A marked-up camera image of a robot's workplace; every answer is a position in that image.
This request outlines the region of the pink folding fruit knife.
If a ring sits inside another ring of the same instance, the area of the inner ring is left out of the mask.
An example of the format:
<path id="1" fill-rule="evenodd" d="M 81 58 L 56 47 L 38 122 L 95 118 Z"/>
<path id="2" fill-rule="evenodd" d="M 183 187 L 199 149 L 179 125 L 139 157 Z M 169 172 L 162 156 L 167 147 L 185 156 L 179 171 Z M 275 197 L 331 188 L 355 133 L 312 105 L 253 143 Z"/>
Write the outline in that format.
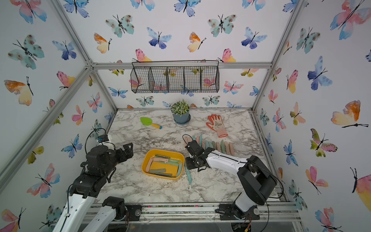
<path id="1" fill-rule="evenodd" d="M 183 137 L 183 140 L 184 140 L 186 146 L 188 145 L 188 139 L 189 139 L 188 136 L 184 136 Z"/>

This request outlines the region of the dark grey folding knife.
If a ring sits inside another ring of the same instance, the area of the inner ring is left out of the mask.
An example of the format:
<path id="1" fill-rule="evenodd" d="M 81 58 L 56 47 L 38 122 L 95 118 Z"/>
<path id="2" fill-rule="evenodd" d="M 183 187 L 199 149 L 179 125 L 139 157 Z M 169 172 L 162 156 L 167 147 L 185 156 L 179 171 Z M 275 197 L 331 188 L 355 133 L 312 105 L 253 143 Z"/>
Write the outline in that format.
<path id="1" fill-rule="evenodd" d="M 216 147 L 216 143 L 215 143 L 215 141 L 212 141 L 212 146 L 213 146 L 213 149 L 214 149 L 214 150 L 217 150 L 217 147 Z"/>

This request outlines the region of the pink folding knife top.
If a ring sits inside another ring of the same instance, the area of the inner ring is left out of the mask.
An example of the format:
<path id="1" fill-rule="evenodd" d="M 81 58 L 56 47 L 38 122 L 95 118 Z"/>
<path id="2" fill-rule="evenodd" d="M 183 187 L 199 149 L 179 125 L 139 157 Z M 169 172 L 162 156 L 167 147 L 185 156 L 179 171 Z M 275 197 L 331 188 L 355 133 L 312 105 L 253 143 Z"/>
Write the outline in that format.
<path id="1" fill-rule="evenodd" d="M 216 142 L 216 149 L 217 149 L 217 151 L 222 152 L 221 145 L 220 145 L 219 142 Z"/>

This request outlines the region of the green ceramic knife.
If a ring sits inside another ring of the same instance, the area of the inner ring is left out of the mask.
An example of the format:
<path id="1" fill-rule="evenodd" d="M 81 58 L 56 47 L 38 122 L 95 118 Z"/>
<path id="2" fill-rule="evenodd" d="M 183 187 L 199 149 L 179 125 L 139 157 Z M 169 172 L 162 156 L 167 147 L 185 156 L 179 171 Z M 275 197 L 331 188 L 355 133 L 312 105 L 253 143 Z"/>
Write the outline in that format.
<path id="1" fill-rule="evenodd" d="M 225 145 L 224 140 L 220 142 L 220 148 L 221 148 L 221 152 L 226 154 L 226 145 Z"/>

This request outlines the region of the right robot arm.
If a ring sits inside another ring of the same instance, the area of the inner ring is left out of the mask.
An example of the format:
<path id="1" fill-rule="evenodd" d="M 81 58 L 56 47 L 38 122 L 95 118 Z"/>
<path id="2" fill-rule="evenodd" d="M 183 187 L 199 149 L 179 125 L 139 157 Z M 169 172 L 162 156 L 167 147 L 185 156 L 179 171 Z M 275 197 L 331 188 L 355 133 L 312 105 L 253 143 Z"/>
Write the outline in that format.
<path id="1" fill-rule="evenodd" d="M 248 159 L 233 157 L 213 148 L 203 149 L 195 140 L 188 142 L 185 148 L 190 154 L 186 158 L 189 170 L 197 169 L 200 172 L 214 168 L 238 177 L 243 192 L 233 203 L 220 204 L 215 210 L 221 220 L 260 219 L 258 206 L 266 204 L 278 180 L 259 157 L 254 155 Z"/>

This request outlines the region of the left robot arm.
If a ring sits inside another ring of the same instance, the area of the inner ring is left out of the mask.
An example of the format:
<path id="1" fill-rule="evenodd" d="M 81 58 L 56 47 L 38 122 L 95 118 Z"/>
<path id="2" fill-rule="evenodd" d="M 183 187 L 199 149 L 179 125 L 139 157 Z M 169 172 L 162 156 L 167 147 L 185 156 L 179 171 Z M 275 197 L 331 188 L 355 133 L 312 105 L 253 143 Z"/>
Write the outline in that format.
<path id="1" fill-rule="evenodd" d="M 92 148 L 86 154 L 86 161 L 81 163 L 80 176 L 67 190 L 67 203 L 54 231 L 77 232 L 103 186 L 111 182 L 117 165 L 133 155 L 132 143 L 124 144 L 120 149 L 109 148 L 107 142 Z M 129 223 L 129 210 L 123 198 L 106 198 L 84 231 L 102 232 L 112 221 Z"/>

